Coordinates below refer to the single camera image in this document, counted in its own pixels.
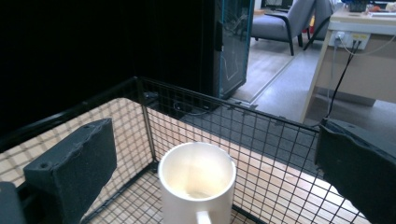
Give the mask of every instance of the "chair leg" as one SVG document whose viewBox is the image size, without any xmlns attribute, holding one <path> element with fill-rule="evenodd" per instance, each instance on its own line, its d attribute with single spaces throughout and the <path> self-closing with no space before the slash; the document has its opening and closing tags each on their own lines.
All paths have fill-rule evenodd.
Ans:
<svg viewBox="0 0 396 224">
<path fill-rule="evenodd" d="M 306 35 L 308 36 L 308 39 L 311 39 L 311 33 L 309 33 L 309 27 L 306 28 Z"/>
<path fill-rule="evenodd" d="M 294 56 L 294 48 L 293 48 L 293 41 L 292 40 L 289 40 L 289 46 L 290 46 L 291 56 Z"/>
<path fill-rule="evenodd" d="M 317 38 L 318 33 L 320 30 L 324 27 L 324 25 L 329 22 L 330 17 L 326 18 L 318 27 L 317 30 L 314 31 L 314 34 L 312 35 L 312 38 L 308 41 L 308 43 L 305 45 L 304 50 L 306 50 L 312 43 L 314 43 L 314 40 Z"/>
<path fill-rule="evenodd" d="M 312 38 L 308 41 L 308 43 L 306 43 L 304 50 L 306 50 L 312 43 L 314 43 L 314 39 L 315 39 L 315 34 L 312 36 Z"/>
<path fill-rule="evenodd" d="M 297 36 L 297 38 L 298 38 L 298 46 L 302 48 L 303 47 L 303 35 L 299 34 Z"/>
</svg>

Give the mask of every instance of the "metal wire grid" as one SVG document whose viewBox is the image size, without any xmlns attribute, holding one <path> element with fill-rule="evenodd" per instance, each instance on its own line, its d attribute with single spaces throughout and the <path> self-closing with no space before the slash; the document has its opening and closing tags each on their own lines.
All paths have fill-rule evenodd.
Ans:
<svg viewBox="0 0 396 224">
<path fill-rule="evenodd" d="M 108 103 L 0 154 L 0 180 L 18 186 L 23 181 L 22 167 L 29 161 L 77 127 L 111 117 L 118 168 L 89 211 L 95 216 L 87 221 L 161 222 L 158 179 L 145 170 L 152 162 L 149 150 L 152 139 L 157 160 L 169 148 L 187 141 L 209 142 L 232 155 L 238 166 L 233 223 L 368 223 L 312 169 L 318 137 L 315 130 L 184 91 L 177 91 L 178 101 L 189 104 L 192 97 L 198 99 L 198 105 L 209 102 L 212 107 L 202 109 L 191 104 L 192 110 L 177 109 L 176 117 L 181 118 L 173 119 L 165 116 L 163 110 L 174 117 L 175 104 L 158 102 L 173 101 L 175 89 L 145 80 L 143 84 L 144 91 L 170 91 L 162 94 L 168 97 L 165 101 L 148 101 L 149 126 L 140 105 L 127 99 L 113 100 L 109 94 Z M 136 175 L 137 180 L 130 182 Z"/>
</svg>

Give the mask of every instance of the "white desk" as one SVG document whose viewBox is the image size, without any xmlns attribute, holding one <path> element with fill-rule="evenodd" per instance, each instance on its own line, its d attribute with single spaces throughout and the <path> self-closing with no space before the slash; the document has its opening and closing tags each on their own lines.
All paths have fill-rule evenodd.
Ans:
<svg viewBox="0 0 396 224">
<path fill-rule="evenodd" d="M 332 31 L 371 34 L 366 48 L 358 50 L 357 54 L 375 51 L 368 55 L 354 56 L 338 89 L 337 96 L 344 94 L 351 96 L 350 99 L 357 96 L 357 98 L 396 103 L 396 39 L 376 51 L 396 35 L 396 18 L 374 18 L 364 13 L 350 13 L 342 7 L 330 18 L 328 32 L 323 42 L 300 122 L 304 122 L 317 91 L 329 89 L 334 52 L 334 47 L 329 46 Z M 336 51 L 330 90 L 335 90 L 347 64 L 348 55 L 349 53 L 342 47 Z"/>
</svg>

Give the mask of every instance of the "floor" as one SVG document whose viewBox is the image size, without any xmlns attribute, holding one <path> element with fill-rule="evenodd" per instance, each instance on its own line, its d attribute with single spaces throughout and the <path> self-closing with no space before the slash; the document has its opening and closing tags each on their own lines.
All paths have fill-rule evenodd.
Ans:
<svg viewBox="0 0 396 224">
<path fill-rule="evenodd" d="M 308 50 L 295 55 L 295 59 L 252 105 L 256 105 L 259 111 L 299 121 L 318 63 L 321 43 L 317 41 Z M 327 102 L 326 96 L 317 95 L 304 124 L 318 124 L 326 116 Z M 373 106 L 366 106 L 335 100 L 330 118 L 362 127 L 396 144 L 396 104 L 376 101 Z"/>
</svg>

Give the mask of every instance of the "power outlet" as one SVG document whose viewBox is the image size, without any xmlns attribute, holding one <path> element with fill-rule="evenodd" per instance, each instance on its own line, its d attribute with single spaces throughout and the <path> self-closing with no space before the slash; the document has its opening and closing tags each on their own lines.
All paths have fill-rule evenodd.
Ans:
<svg viewBox="0 0 396 224">
<path fill-rule="evenodd" d="M 346 31 L 332 31 L 332 36 L 330 37 L 329 46 L 334 46 L 335 42 L 339 40 L 338 47 L 343 47 L 347 43 L 350 37 L 349 32 Z"/>
<path fill-rule="evenodd" d="M 366 33 L 351 33 L 345 31 L 332 31 L 332 36 L 329 41 L 329 46 L 334 46 L 334 43 L 337 39 L 340 39 L 339 48 L 348 48 L 351 49 L 353 46 L 353 41 L 360 41 L 359 49 L 365 49 L 366 45 L 370 39 L 370 34 Z"/>
</svg>

